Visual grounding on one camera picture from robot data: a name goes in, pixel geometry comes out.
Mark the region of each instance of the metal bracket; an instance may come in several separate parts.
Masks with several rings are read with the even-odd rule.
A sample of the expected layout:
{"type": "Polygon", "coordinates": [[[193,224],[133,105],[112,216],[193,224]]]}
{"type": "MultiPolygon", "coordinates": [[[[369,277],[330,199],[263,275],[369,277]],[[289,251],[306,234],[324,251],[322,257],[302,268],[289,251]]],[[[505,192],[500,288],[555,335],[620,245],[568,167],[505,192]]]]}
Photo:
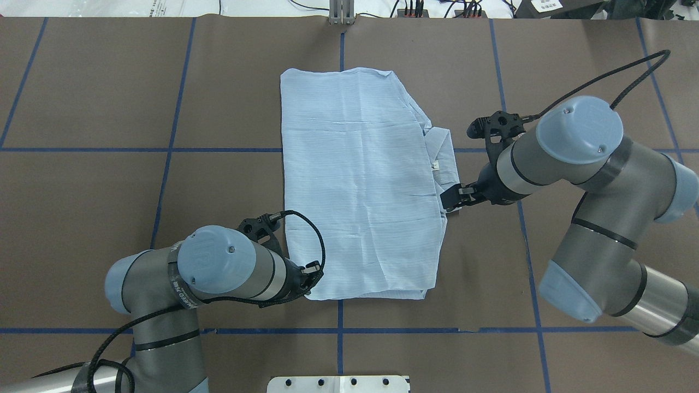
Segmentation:
{"type": "Polygon", "coordinates": [[[354,0],[330,0],[330,24],[354,24],[354,0]]]}
{"type": "Polygon", "coordinates": [[[410,393],[408,376],[275,377],[267,393],[410,393]]]}

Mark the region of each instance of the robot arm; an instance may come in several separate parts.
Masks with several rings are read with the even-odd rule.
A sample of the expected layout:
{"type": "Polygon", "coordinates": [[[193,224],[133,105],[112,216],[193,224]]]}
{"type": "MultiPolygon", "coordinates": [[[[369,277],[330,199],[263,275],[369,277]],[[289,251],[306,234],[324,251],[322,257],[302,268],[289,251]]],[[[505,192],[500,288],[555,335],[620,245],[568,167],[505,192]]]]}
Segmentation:
{"type": "MultiPolygon", "coordinates": [[[[136,356],[123,362],[137,391],[208,393],[197,307],[219,300],[271,306],[297,299],[317,284],[325,259],[322,239],[319,235],[321,263],[299,267],[284,258],[273,232],[288,214],[304,219],[319,235],[307,218],[287,210],[244,220],[237,231],[201,227],[172,247],[146,250],[112,266],[105,282],[112,307],[133,322],[145,319],[133,326],[136,356]],[[257,243],[267,236],[268,241],[257,243]]],[[[131,393],[121,371],[100,367],[90,376],[88,363],[0,392],[90,392],[90,381],[97,393],[131,393]]]]}
{"type": "Polygon", "coordinates": [[[619,116],[595,97],[570,99],[534,132],[523,132],[518,115],[496,112],[476,120],[468,135],[489,136],[490,162],[477,182],[442,194],[444,206],[507,205],[561,179],[582,188],[586,193],[549,261],[541,295],[578,320],[621,317],[699,355],[699,290],[632,259],[653,221],[671,222],[694,205],[697,175],[625,137],[619,116]]]}

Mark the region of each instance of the black band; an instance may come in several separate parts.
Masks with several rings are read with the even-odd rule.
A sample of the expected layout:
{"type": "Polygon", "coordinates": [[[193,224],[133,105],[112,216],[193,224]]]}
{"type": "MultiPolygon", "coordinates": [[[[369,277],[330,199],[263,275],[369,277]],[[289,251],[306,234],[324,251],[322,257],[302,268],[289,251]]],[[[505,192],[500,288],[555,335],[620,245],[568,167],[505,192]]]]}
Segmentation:
{"type": "Polygon", "coordinates": [[[631,157],[631,146],[633,141],[625,136],[622,138],[619,146],[614,149],[614,152],[607,158],[607,162],[595,173],[591,178],[585,180],[580,186],[585,191],[597,192],[604,187],[607,187],[617,176],[623,171],[629,157],[631,157]]]}
{"type": "Polygon", "coordinates": [[[626,305],[626,307],[624,307],[623,310],[621,310],[615,314],[610,314],[610,316],[621,317],[622,315],[633,310],[633,308],[636,307],[636,305],[638,304],[638,301],[641,299],[641,296],[643,296],[643,292],[646,290],[646,284],[648,283],[648,270],[646,270],[646,265],[644,265],[644,264],[639,264],[639,265],[641,266],[641,283],[638,285],[638,290],[636,291],[636,295],[633,296],[633,299],[631,299],[631,302],[629,302],[629,304],[626,305]]]}
{"type": "Polygon", "coordinates": [[[593,224],[592,222],[589,222],[589,221],[586,221],[586,220],[583,220],[583,219],[577,218],[577,217],[574,217],[571,222],[573,224],[579,225],[581,227],[585,227],[587,229],[590,229],[591,231],[595,231],[600,235],[604,235],[604,236],[612,239],[613,241],[618,241],[619,243],[630,248],[631,250],[635,250],[636,248],[638,248],[638,244],[636,244],[635,241],[632,241],[628,238],[625,238],[622,235],[620,235],[616,232],[610,231],[607,228],[602,228],[597,224],[593,224]]]}
{"type": "Polygon", "coordinates": [[[682,345],[699,334],[699,290],[687,284],[684,284],[684,287],[687,289],[687,308],[677,326],[658,336],[646,336],[657,338],[667,345],[682,345]]]}
{"type": "Polygon", "coordinates": [[[514,145],[512,145],[512,148],[510,149],[510,162],[512,163],[512,168],[514,169],[515,172],[517,172],[517,175],[524,181],[526,181],[529,184],[532,185],[538,185],[539,187],[544,187],[548,184],[540,184],[537,182],[533,182],[529,180],[522,172],[519,171],[519,168],[517,168],[517,164],[514,163],[514,145]]]}
{"type": "Polygon", "coordinates": [[[137,351],[154,350],[155,348],[162,348],[168,345],[173,345],[176,343],[181,343],[183,341],[189,340],[190,338],[197,337],[199,335],[199,329],[193,330],[189,333],[180,334],[176,337],[166,338],[160,341],[153,341],[152,343],[136,344],[137,351]]]}

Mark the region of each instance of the blue tape line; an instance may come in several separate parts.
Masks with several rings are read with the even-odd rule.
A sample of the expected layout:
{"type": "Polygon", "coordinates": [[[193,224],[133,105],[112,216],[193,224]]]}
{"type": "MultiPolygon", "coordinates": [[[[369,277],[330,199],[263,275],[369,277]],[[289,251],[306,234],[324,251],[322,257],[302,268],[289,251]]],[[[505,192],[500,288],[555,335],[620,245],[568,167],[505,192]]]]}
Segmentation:
{"type": "Polygon", "coordinates": [[[216,334],[337,334],[335,327],[296,327],[272,329],[216,329],[216,334]]]}
{"type": "MultiPolygon", "coordinates": [[[[490,37],[493,43],[493,58],[495,59],[495,72],[498,76],[498,89],[500,90],[500,105],[502,110],[507,112],[505,103],[505,88],[503,87],[503,77],[500,72],[500,60],[498,58],[498,43],[495,35],[495,24],[492,19],[488,19],[490,24],[490,37]]],[[[534,284],[534,270],[531,265],[531,253],[529,251],[529,238],[526,233],[526,223],[524,222],[524,211],[522,210],[521,201],[517,202],[517,210],[519,211],[519,225],[524,237],[524,246],[526,249],[526,261],[529,269],[529,290],[531,293],[531,303],[534,309],[534,320],[536,322],[536,335],[539,342],[539,355],[541,357],[541,370],[544,377],[544,388],[546,393],[551,393],[551,382],[549,380],[549,366],[546,360],[546,347],[544,345],[544,335],[541,332],[541,317],[539,315],[539,303],[536,297],[536,286],[534,284]]]]}
{"type": "Polygon", "coordinates": [[[345,328],[345,302],[338,300],[338,375],[345,373],[345,358],[344,358],[344,339],[343,332],[345,328]]]}
{"type": "Polygon", "coordinates": [[[345,70],[345,32],[340,33],[340,71],[345,70]]]}
{"type": "Polygon", "coordinates": [[[505,88],[503,87],[503,77],[500,74],[500,60],[498,58],[498,43],[495,39],[495,24],[492,19],[488,19],[490,23],[490,39],[493,43],[493,57],[495,58],[495,73],[498,76],[498,89],[500,90],[500,107],[507,112],[505,105],[505,88]]]}
{"type": "Polygon", "coordinates": [[[2,148],[3,152],[167,152],[167,148],[2,148]]]}
{"type": "Polygon", "coordinates": [[[173,148],[174,152],[238,152],[238,153],[281,153],[282,148],[173,148]]]}
{"type": "Polygon", "coordinates": [[[12,102],[12,108],[10,108],[10,113],[7,116],[7,121],[5,122],[5,128],[2,131],[2,136],[0,136],[0,148],[5,143],[5,138],[7,138],[7,133],[10,131],[10,124],[12,123],[12,118],[15,116],[15,110],[17,110],[17,104],[20,102],[20,96],[22,95],[22,90],[24,90],[24,84],[27,82],[27,77],[29,76],[29,70],[31,70],[31,65],[34,63],[34,58],[36,57],[36,52],[39,49],[39,43],[43,37],[43,32],[46,30],[46,23],[48,23],[48,18],[45,17],[43,23],[41,23],[41,29],[39,29],[39,35],[36,37],[36,42],[34,43],[34,49],[31,51],[29,56],[29,61],[27,62],[27,67],[24,69],[24,75],[22,75],[22,80],[20,81],[20,86],[17,89],[17,94],[15,95],[15,100],[12,102]]]}
{"type": "Polygon", "coordinates": [[[345,334],[455,334],[457,327],[345,327],[345,334]]]}
{"type": "Polygon", "coordinates": [[[524,237],[524,248],[526,250],[526,263],[529,270],[529,291],[531,293],[531,305],[534,308],[534,322],[536,323],[536,335],[539,341],[539,355],[541,356],[541,369],[544,374],[544,388],[546,393],[551,393],[551,382],[549,379],[549,366],[546,360],[546,347],[544,345],[544,334],[541,327],[541,316],[539,314],[539,302],[536,297],[536,284],[534,283],[534,268],[531,264],[531,251],[529,249],[529,236],[526,231],[526,222],[524,220],[524,209],[522,202],[517,202],[517,211],[519,212],[519,226],[524,237]]]}
{"type": "MultiPolygon", "coordinates": [[[[116,329],[101,327],[0,327],[0,334],[112,334],[116,329]]],[[[124,333],[133,334],[133,329],[124,333]]]]}
{"type": "Polygon", "coordinates": [[[187,67],[189,66],[189,55],[192,52],[192,41],[194,40],[194,28],[196,27],[196,18],[192,18],[192,26],[189,28],[189,42],[187,42],[187,52],[185,54],[185,65],[182,67],[182,79],[180,80],[180,91],[177,96],[177,104],[175,105],[175,117],[173,118],[173,128],[170,133],[170,143],[168,145],[168,157],[165,159],[165,170],[163,171],[163,181],[160,184],[160,194],[158,196],[158,206],[155,209],[155,220],[153,222],[153,233],[150,237],[150,248],[155,247],[155,237],[158,234],[160,226],[160,215],[163,208],[163,197],[165,195],[165,186],[168,182],[168,174],[170,172],[170,162],[173,156],[173,146],[175,145],[175,135],[177,134],[178,120],[180,119],[180,108],[182,107],[182,95],[185,93],[185,81],[187,80],[187,67]]]}

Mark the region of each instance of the white metal plate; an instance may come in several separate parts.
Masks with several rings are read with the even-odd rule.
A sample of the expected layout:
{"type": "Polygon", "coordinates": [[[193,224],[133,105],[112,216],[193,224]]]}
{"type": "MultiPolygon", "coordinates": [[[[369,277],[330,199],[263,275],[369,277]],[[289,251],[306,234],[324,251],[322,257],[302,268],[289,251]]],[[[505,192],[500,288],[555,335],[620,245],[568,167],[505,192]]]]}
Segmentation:
{"type": "Polygon", "coordinates": [[[267,393],[410,393],[410,377],[274,377],[267,384],[267,393]]]}

